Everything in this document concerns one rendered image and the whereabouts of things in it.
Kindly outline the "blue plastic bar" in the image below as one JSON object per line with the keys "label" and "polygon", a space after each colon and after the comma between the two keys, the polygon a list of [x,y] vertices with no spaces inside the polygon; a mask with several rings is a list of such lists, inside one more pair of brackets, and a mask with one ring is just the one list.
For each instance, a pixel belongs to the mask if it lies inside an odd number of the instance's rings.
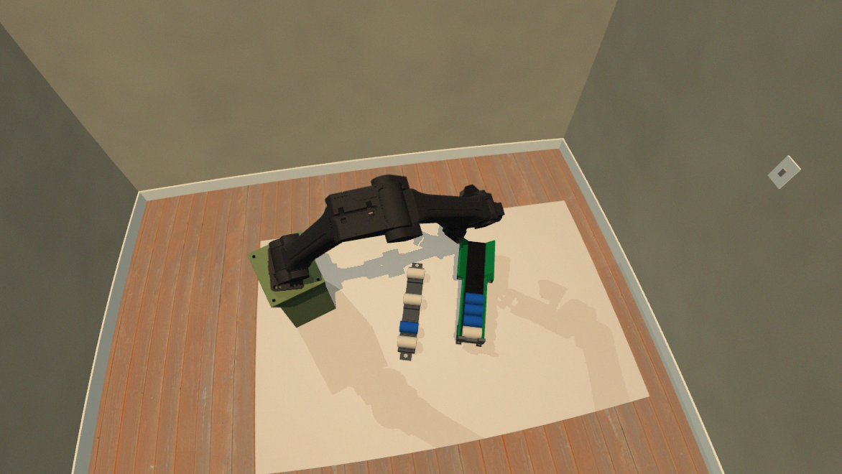
{"label": "blue plastic bar", "polygon": [[418,333],[418,322],[407,322],[407,321],[400,321],[399,326],[400,333]]}
{"label": "blue plastic bar", "polygon": [[[463,322],[464,319],[464,322]],[[462,326],[469,327],[483,327],[483,317],[475,315],[464,315],[462,319]]]}
{"label": "blue plastic bar", "polygon": [[483,306],[484,304],[484,295],[483,294],[474,294],[474,293],[465,293],[464,304],[472,304],[472,305],[479,305]]}
{"label": "blue plastic bar", "polygon": [[475,316],[482,316],[484,306],[479,305],[472,305],[472,304],[465,304],[464,315],[475,315]]}

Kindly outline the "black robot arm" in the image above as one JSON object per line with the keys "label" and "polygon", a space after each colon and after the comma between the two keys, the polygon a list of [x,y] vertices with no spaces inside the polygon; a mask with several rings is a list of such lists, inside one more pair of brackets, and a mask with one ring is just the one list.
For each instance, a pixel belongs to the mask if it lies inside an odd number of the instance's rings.
{"label": "black robot arm", "polygon": [[339,245],[337,241],[385,235],[387,243],[396,243],[422,236],[421,223],[455,222],[462,229],[478,229],[505,215],[491,192],[467,185],[460,196],[418,192],[408,186],[407,177],[399,175],[378,176],[371,186],[329,194],[324,214],[302,235],[293,233],[269,242],[270,287],[274,292],[302,289],[310,263]]}

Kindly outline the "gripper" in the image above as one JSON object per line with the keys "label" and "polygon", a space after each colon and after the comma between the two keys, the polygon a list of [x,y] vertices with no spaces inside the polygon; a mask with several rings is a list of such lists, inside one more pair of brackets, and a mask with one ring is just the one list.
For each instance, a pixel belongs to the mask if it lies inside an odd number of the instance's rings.
{"label": "gripper", "polygon": [[467,228],[459,228],[455,222],[437,222],[437,224],[442,226],[443,233],[445,233],[446,236],[449,236],[449,238],[455,241],[456,243],[461,243],[462,239],[467,233]]}

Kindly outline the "beige cylinder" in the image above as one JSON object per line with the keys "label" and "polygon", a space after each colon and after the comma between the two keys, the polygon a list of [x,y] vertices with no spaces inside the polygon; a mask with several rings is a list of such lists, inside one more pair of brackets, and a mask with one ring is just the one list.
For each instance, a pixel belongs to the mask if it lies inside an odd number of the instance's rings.
{"label": "beige cylinder", "polygon": [[422,301],[422,295],[421,294],[404,293],[403,304],[405,304],[405,305],[421,306],[421,301]]}
{"label": "beige cylinder", "polygon": [[413,348],[413,350],[416,350],[416,345],[417,345],[417,338],[416,337],[402,336],[402,335],[398,336],[397,347]]}
{"label": "beige cylinder", "polygon": [[483,335],[483,328],[462,326],[462,336],[466,338],[479,339]]}
{"label": "beige cylinder", "polygon": [[417,268],[409,268],[407,269],[407,278],[412,279],[424,279],[425,270],[424,269],[417,269]]}

